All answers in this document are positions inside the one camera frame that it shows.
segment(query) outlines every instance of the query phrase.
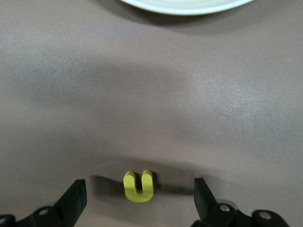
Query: plate rim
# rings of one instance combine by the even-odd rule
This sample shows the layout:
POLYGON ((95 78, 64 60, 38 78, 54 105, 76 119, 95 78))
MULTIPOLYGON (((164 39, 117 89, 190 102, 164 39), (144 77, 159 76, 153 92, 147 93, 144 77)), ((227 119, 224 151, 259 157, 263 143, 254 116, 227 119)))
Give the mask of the plate rim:
POLYGON ((202 15, 202 14, 211 14, 216 12, 225 11, 228 9, 232 9, 246 3, 249 3, 253 0, 234 0, 232 2, 215 6, 215 7, 207 7, 202 9, 174 9, 167 8, 157 5, 152 5, 149 3, 144 3, 142 0, 121 0, 129 5, 145 9, 155 13, 169 14, 169 15, 180 15, 180 16, 194 16, 194 15, 202 15))

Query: metal bolt head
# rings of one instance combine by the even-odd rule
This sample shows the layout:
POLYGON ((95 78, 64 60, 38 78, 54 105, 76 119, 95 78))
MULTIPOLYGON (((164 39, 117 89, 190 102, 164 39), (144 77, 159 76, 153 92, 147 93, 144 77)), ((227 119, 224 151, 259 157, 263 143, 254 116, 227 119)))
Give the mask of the metal bolt head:
POLYGON ((229 211, 231 211, 231 209, 229 208, 229 206, 227 206, 227 205, 225 205, 225 204, 222 204, 222 205, 220 206, 220 209, 221 209, 222 211, 224 211, 224 212, 229 212, 229 211))
POLYGON ((265 220, 270 220, 270 219, 271 219, 270 214, 268 214, 268 213, 265 212, 265 211, 261 211, 261 212, 259 213, 259 215, 261 216, 261 218, 263 218, 263 219, 265 219, 265 220))

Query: yellow u-shaped block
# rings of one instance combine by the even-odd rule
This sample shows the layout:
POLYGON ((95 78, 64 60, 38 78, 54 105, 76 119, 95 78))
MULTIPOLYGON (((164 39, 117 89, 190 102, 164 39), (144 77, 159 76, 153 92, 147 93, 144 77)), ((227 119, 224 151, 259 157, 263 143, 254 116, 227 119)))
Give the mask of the yellow u-shaped block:
POLYGON ((124 192, 126 197, 132 202, 147 202, 153 196, 152 172, 144 170, 141 177, 142 190, 136 187, 136 177, 134 172, 128 171, 124 178, 124 192))

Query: black plastic part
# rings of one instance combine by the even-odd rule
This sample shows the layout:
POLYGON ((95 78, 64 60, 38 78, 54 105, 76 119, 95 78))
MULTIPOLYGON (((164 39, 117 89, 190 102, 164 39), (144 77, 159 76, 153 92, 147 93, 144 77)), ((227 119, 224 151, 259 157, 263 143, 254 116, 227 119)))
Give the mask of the black plastic part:
POLYGON ((252 213, 254 227, 289 227, 283 218, 275 212, 269 210, 256 210, 252 213), (261 212, 266 212, 270 215, 270 219, 265 219, 260 216, 261 212))
POLYGON ((20 221, 1 215, 0 227, 73 227, 87 203, 85 180, 76 180, 53 207, 42 207, 20 221))
POLYGON ((53 206, 67 227, 73 227, 87 204, 85 180, 76 180, 53 206))
POLYGON ((217 204, 213 193, 203 178, 195 178, 195 205, 201 220, 217 204))
POLYGON ((195 205, 201 220, 192 227, 289 227, 280 215, 269 210, 256 210, 249 217, 231 205, 218 204, 203 178, 195 179, 195 205))

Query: white plate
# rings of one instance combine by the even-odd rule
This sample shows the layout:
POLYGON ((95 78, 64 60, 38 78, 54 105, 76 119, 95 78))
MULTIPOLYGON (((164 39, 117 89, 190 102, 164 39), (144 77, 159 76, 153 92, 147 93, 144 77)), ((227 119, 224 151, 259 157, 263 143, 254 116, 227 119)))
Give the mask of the white plate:
POLYGON ((145 10, 172 15, 201 15, 220 12, 253 0, 121 0, 145 10))

